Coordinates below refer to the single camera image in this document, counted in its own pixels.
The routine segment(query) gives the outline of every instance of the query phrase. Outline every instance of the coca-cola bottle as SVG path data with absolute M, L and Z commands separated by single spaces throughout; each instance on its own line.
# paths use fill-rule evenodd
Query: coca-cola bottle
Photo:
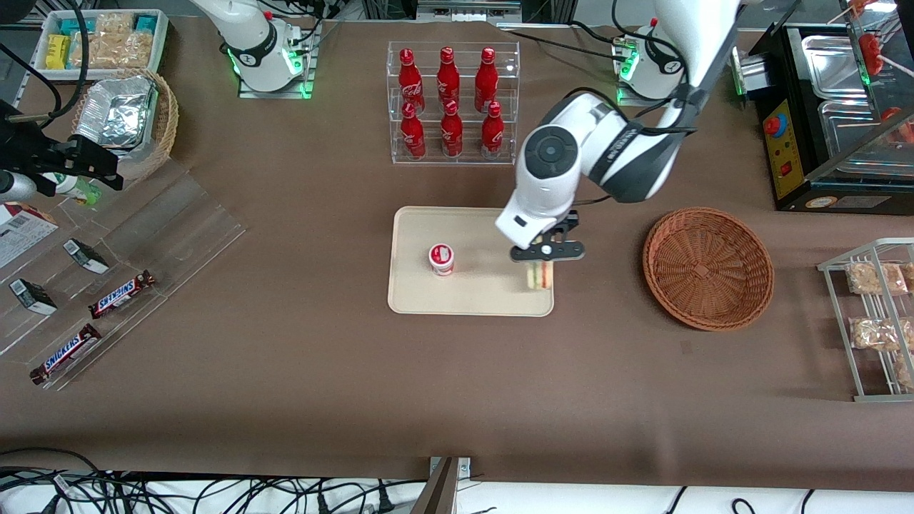
M 495 99 L 498 91 L 498 70 L 495 69 L 495 50 L 483 48 L 483 63 L 476 71 L 476 111 L 485 114 L 489 102 Z
M 444 105 L 441 118 L 441 151 L 448 157 L 456 157 L 463 151 L 463 120 L 457 114 L 457 102 L 450 100 Z
M 400 51 L 400 93 L 403 101 L 416 106 L 416 114 L 425 110 L 425 97 L 422 96 L 422 74 L 416 68 L 416 60 L 412 50 L 404 48 Z
M 498 100 L 489 103 L 489 115 L 483 120 L 483 157 L 492 161 L 498 158 L 502 150 L 502 133 L 505 122 L 502 121 L 502 104 Z
M 409 150 L 408 157 L 418 161 L 425 156 L 425 131 L 422 122 L 416 117 L 416 106 L 412 103 L 403 104 L 403 121 L 400 122 L 400 131 L 403 133 L 403 144 Z
M 453 100 L 460 108 L 460 72 L 454 66 L 454 50 L 451 47 L 441 49 L 441 66 L 438 67 L 438 99 L 441 107 Z

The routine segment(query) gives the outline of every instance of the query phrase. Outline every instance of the wicker basket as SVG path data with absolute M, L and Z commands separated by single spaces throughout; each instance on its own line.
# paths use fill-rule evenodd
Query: wicker basket
M 664 216 L 644 243 L 644 277 L 671 315 L 702 330 L 743 328 L 774 292 L 771 257 L 741 221 L 716 209 Z
M 128 180 L 139 180 L 154 172 L 168 160 L 171 154 L 172 146 L 175 144 L 177 134 L 177 99 L 172 93 L 168 83 L 160 75 L 142 68 L 119 70 L 114 73 L 113 79 L 129 79 L 142 75 L 149 80 L 153 80 L 159 89 L 159 99 L 156 106 L 155 121 L 153 124 L 153 141 L 155 147 L 153 152 L 140 162 L 121 161 L 118 165 L 118 173 Z M 83 93 L 80 102 L 76 106 L 76 117 L 73 119 L 73 132 L 76 132 L 76 126 L 80 122 L 82 109 L 86 105 L 87 93 Z

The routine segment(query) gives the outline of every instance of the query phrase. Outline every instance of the clear plastic container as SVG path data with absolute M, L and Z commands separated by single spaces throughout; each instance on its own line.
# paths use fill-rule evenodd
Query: clear plastic container
M 441 117 L 444 110 L 438 100 L 436 75 L 441 64 L 441 48 L 454 50 L 454 64 L 460 72 L 460 116 L 463 119 L 463 152 L 448 157 L 441 151 Z M 502 150 L 496 159 L 482 154 L 482 132 L 485 114 L 473 107 L 476 70 L 479 69 L 483 48 L 495 50 L 495 67 L 498 69 L 498 93 L 495 98 L 502 104 L 505 122 Z M 403 144 L 399 130 L 403 119 L 403 98 L 399 89 L 399 52 L 410 48 L 416 66 L 422 74 L 422 91 L 425 111 L 419 116 L 425 130 L 426 154 L 419 160 Z M 391 41 L 388 44 L 388 112 L 390 116 L 390 157 L 397 164 L 418 165 L 497 165 L 513 164 L 517 147 L 517 111 L 520 96 L 520 44 L 519 43 L 454 43 L 429 41 Z
M 186 168 L 169 160 L 123 191 L 102 190 L 99 203 L 71 199 L 49 210 L 58 229 L 0 268 L 0 361 L 27 364 L 21 380 L 63 347 L 86 323 L 101 332 L 91 351 L 42 384 L 60 390 L 164 303 L 181 285 L 238 238 L 244 229 Z M 63 244 L 90 245 L 110 266 L 103 274 L 79 266 Z M 155 284 L 107 316 L 93 320 L 89 305 L 149 270 Z M 23 278 L 45 288 L 57 312 L 26 310 L 9 290 Z

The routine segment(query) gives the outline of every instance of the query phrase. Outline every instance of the robotic arm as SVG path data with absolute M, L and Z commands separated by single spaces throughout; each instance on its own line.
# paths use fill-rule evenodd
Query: robotic arm
M 569 213 L 571 226 L 577 224 L 571 207 L 582 174 L 621 203 L 644 201 L 660 189 L 691 132 L 684 127 L 692 126 L 704 108 L 727 62 L 736 39 L 739 4 L 740 0 L 654 0 L 658 18 L 654 30 L 666 34 L 679 49 L 685 61 L 680 68 L 687 74 L 686 82 L 667 91 L 672 101 L 658 128 L 629 120 L 589 92 L 562 100 L 546 114 L 518 153 L 515 191 L 495 222 L 516 246 L 515 260 L 583 256 L 580 243 L 580 252 L 559 257 L 552 253 L 555 245 L 549 238 L 535 242 L 544 234 L 553 235 Z M 667 58 L 658 58 L 668 63 Z M 662 68 L 642 66 L 640 70 Z
M 276 91 L 302 74 L 302 30 L 272 19 L 256 0 L 190 0 L 225 39 L 241 79 L 253 90 Z

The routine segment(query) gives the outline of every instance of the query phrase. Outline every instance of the snickers bar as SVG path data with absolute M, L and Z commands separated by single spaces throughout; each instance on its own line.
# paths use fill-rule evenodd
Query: snickers bar
M 95 346 L 95 343 L 99 342 L 100 339 L 101 334 L 99 334 L 99 331 L 87 323 L 63 348 L 54 352 L 50 359 L 46 360 L 41 366 L 32 369 L 28 377 L 36 384 L 48 381 L 51 376 L 68 368 L 74 359 Z
M 155 279 L 149 274 L 148 270 L 143 270 L 142 273 L 130 279 L 130 282 L 127 284 L 118 287 L 111 294 L 105 296 L 95 304 L 89 305 L 89 312 L 92 313 L 92 319 L 98 319 L 105 316 L 152 284 L 155 284 Z

